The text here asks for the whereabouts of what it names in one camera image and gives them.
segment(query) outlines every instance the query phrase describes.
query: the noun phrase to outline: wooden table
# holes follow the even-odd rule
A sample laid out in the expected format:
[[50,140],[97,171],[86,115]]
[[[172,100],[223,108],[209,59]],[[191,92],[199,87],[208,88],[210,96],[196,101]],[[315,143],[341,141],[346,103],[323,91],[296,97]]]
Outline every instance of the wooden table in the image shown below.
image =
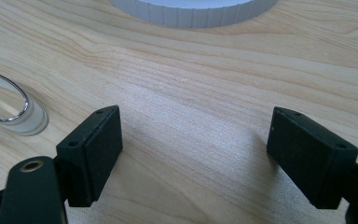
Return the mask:
[[0,1],[0,74],[48,111],[41,134],[0,129],[0,189],[17,162],[119,105],[124,149],[100,201],[70,223],[343,223],[269,158],[275,105],[358,146],[358,1],[280,0],[247,22],[160,27],[107,0]]

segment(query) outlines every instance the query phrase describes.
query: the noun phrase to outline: glass rim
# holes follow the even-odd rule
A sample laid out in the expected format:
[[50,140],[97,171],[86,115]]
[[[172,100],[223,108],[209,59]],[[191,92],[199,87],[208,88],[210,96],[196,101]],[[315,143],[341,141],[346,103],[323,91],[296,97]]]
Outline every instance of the glass rim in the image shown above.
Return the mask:
[[28,110],[29,104],[30,104],[30,98],[28,97],[27,93],[25,93],[25,91],[22,90],[22,88],[20,88],[16,83],[11,81],[7,77],[4,77],[4,76],[0,75],[0,79],[2,79],[6,83],[8,83],[12,87],[14,87],[19,92],[19,94],[22,96],[22,98],[25,100],[25,103],[24,103],[24,106],[22,108],[22,111],[20,111],[18,115],[15,115],[15,116],[10,117],[10,118],[1,118],[0,117],[0,122],[11,122],[11,121],[14,121],[14,120],[20,118]]

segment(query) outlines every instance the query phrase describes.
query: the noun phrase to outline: transparent container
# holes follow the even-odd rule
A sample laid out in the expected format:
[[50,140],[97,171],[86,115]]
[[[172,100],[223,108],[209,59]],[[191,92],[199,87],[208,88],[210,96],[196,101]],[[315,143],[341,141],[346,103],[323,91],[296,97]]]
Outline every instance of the transparent container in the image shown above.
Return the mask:
[[0,75],[0,126],[21,135],[41,133],[48,114],[10,79]]

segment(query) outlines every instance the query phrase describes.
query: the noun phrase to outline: light wood tabletop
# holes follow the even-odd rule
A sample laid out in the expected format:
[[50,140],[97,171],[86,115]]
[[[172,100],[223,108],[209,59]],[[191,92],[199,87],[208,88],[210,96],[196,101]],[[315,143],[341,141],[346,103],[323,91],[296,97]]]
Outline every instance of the light wood tabletop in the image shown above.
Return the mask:
[[268,156],[274,106],[358,147],[358,1],[280,0],[250,21],[173,29],[108,0],[0,0],[0,74],[49,124],[0,129],[0,189],[16,163],[55,157],[90,113],[119,105],[124,148],[91,208],[69,223],[344,223]]

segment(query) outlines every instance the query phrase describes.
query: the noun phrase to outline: ridged white base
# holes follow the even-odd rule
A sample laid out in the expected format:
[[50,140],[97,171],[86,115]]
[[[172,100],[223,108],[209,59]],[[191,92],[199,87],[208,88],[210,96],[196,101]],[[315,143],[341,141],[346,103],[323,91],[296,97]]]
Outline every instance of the ridged white base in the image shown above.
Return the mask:
[[210,28],[254,18],[273,7],[278,0],[110,0],[130,15],[155,24]]

